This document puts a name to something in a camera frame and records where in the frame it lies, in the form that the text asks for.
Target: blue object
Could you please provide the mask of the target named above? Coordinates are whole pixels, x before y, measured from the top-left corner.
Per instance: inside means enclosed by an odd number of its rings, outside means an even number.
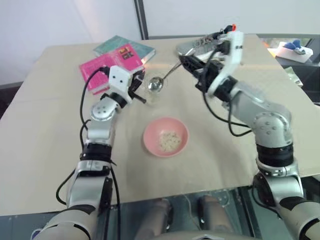
[[[291,50],[296,49],[296,45],[294,45],[292,42],[287,42],[283,47],[286,49],[291,49]]]
[[[300,40],[299,39],[296,39],[292,42],[296,48],[300,49],[301,48],[301,44],[300,44]]]

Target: green book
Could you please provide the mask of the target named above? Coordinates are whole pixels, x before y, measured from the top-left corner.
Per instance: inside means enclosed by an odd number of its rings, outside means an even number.
[[[155,54],[156,50],[153,47],[143,45],[141,43],[128,40],[124,37],[115,35],[109,40],[97,46],[93,51],[97,56],[101,56],[110,51],[113,51],[125,44],[131,44],[136,53],[139,55],[141,62],[145,64],[149,59],[151,59]]]

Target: spoon handle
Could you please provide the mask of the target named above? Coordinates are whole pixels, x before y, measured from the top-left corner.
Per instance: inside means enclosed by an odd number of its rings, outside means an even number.
[[[172,74],[178,67],[181,66],[181,62],[178,61],[169,71],[168,73],[163,77],[163,80],[165,80],[170,74]]]

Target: book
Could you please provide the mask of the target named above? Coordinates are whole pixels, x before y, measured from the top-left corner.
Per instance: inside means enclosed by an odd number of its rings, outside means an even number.
[[[138,53],[143,64],[149,61],[156,54],[156,50],[153,47],[131,41],[118,35],[115,35],[114,37],[100,44],[93,51],[97,56],[101,56],[126,44],[131,44],[134,50]]]
[[[132,72],[144,69],[139,55],[129,43],[81,64],[79,68],[86,82],[96,69],[114,65],[118,65]],[[87,89],[93,94],[101,93],[109,88],[108,81],[109,79],[104,73],[97,72],[90,80]]]

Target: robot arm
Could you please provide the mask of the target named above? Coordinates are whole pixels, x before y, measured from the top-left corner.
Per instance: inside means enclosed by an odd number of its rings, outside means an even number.
[[[112,66],[106,72],[111,94],[91,108],[85,145],[67,191],[67,208],[54,216],[35,240],[93,240],[98,215],[110,210],[113,180],[109,174],[117,115],[133,98],[145,100],[135,94],[143,69],[132,73]]]
[[[243,33],[234,31],[220,36],[215,52],[222,54],[224,65],[217,60],[206,65],[192,55],[180,56],[180,61],[199,80],[196,88],[205,89],[209,97],[219,98],[222,106],[254,133],[259,173],[253,185],[259,199],[275,208],[295,239],[318,239],[320,205],[303,198],[293,154],[291,113],[266,100],[259,90],[230,76],[241,61],[243,38]]]

